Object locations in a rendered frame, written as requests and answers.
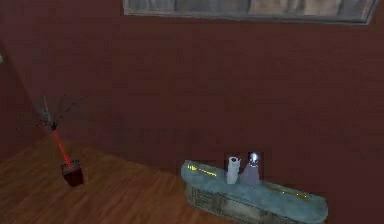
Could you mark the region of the grey bottle with shiny top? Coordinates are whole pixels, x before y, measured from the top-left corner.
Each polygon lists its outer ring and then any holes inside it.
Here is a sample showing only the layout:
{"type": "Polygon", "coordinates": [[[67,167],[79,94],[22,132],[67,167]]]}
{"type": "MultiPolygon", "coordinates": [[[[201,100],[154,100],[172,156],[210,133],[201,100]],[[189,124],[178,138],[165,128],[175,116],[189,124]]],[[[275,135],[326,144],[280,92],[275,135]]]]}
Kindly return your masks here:
{"type": "Polygon", "coordinates": [[[250,186],[258,185],[260,182],[259,168],[258,168],[259,156],[257,153],[252,152],[249,155],[249,161],[243,173],[241,174],[241,182],[250,186]]]}

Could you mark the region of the blue grey console table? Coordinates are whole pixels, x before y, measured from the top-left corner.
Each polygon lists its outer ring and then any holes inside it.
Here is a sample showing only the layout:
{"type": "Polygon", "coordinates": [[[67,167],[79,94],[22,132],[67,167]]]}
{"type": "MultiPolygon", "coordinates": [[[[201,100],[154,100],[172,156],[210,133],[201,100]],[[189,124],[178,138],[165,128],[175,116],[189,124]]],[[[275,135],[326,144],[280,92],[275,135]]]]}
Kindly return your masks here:
{"type": "Polygon", "coordinates": [[[323,224],[328,217],[317,195],[269,182],[228,184],[223,169],[190,160],[180,173],[191,206],[239,224],[323,224]]]}

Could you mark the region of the grey framed window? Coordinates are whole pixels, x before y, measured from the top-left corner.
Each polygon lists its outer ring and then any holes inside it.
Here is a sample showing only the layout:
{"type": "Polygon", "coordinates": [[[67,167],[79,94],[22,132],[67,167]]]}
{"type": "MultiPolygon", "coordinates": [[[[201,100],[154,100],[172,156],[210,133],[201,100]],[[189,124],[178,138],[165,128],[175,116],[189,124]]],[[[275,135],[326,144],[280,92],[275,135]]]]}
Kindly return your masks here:
{"type": "Polygon", "coordinates": [[[135,16],[368,24],[379,0],[122,0],[135,16]]]}

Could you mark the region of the red stemmed potted house plant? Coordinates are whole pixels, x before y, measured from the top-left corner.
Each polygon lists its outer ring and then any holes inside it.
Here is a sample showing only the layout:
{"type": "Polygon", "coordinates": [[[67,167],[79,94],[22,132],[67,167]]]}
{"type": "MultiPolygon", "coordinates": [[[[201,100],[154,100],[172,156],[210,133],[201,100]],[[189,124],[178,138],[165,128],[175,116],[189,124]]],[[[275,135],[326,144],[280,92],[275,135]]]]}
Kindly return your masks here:
{"type": "Polygon", "coordinates": [[[60,165],[60,170],[62,177],[67,182],[70,187],[77,187],[84,183],[84,175],[81,168],[81,163],[79,160],[71,160],[68,153],[65,151],[63,144],[60,140],[58,126],[63,119],[64,115],[69,112],[73,107],[80,104],[86,99],[86,96],[82,96],[76,101],[73,101],[64,111],[62,109],[62,103],[64,101],[65,95],[62,96],[59,102],[59,109],[57,114],[51,114],[49,111],[47,97],[43,97],[43,105],[36,109],[36,114],[39,117],[39,124],[32,123],[29,124],[20,124],[16,127],[17,130],[23,127],[47,127],[49,131],[53,134],[55,142],[60,150],[60,153],[64,159],[64,163],[60,165]]]}

